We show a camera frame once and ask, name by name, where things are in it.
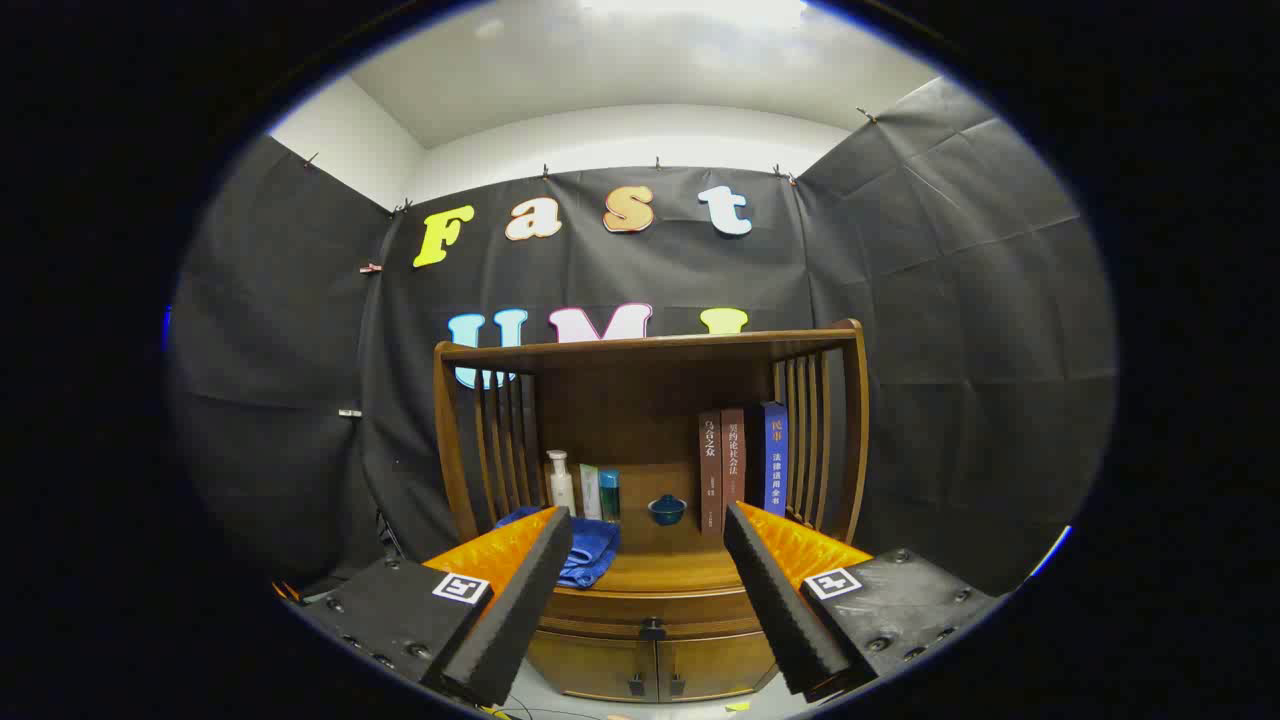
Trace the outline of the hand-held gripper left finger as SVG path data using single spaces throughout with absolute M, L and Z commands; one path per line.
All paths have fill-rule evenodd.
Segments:
M 426 562 L 375 562 L 300 615 L 404 682 L 466 705 L 502 705 L 572 541 L 567 509 L 539 509 Z

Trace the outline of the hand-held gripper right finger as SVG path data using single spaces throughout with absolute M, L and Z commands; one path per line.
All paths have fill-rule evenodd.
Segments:
M 1004 606 L 906 548 L 872 556 L 744 502 L 724 547 L 788 691 L 827 700 L 922 664 Z

